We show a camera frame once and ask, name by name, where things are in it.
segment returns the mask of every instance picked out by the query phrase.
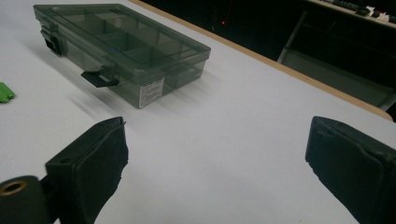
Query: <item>white label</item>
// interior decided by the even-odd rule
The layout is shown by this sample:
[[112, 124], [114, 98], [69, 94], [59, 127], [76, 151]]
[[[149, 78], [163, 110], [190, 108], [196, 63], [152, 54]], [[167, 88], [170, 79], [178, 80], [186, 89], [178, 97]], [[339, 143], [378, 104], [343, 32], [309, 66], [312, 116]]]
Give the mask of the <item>white label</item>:
[[163, 96], [164, 77], [140, 86], [139, 106], [143, 107]]

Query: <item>small green piece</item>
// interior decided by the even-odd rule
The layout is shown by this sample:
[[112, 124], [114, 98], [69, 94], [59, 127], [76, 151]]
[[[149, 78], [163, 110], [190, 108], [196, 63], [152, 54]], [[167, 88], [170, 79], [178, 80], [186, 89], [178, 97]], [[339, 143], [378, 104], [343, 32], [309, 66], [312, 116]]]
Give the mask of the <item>small green piece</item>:
[[0, 103], [7, 103], [8, 101], [9, 99], [6, 94], [0, 91]]
[[15, 93], [4, 82], [0, 82], [0, 92], [5, 94], [8, 99], [14, 98], [15, 95]]

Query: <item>white table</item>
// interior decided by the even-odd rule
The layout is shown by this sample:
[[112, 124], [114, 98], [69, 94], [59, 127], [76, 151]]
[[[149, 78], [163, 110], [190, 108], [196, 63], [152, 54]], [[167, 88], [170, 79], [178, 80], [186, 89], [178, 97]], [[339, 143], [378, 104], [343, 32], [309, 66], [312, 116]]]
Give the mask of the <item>white table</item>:
[[45, 46], [33, 4], [55, 2], [0, 2], [0, 80], [17, 94], [0, 105], [0, 182], [42, 178], [44, 163], [94, 123], [123, 116], [129, 164], [96, 223], [356, 223], [304, 160], [311, 119], [396, 148], [395, 123], [118, 1], [212, 48], [200, 79], [135, 109]]

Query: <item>transparent plastic case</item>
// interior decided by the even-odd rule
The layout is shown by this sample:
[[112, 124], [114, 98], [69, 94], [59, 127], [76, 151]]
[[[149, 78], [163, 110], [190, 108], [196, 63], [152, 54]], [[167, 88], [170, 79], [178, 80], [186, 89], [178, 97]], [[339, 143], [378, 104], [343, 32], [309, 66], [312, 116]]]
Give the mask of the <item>transparent plastic case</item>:
[[36, 5], [47, 46], [140, 108], [201, 76], [210, 48], [128, 7]]

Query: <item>plastic organizer box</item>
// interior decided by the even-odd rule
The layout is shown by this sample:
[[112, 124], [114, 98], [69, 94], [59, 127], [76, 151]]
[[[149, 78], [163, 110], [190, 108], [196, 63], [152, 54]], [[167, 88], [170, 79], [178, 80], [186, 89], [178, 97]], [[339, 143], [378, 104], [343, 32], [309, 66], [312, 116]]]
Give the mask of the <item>plastic organizer box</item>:
[[36, 5], [47, 46], [140, 108], [201, 76], [210, 48], [128, 7]]

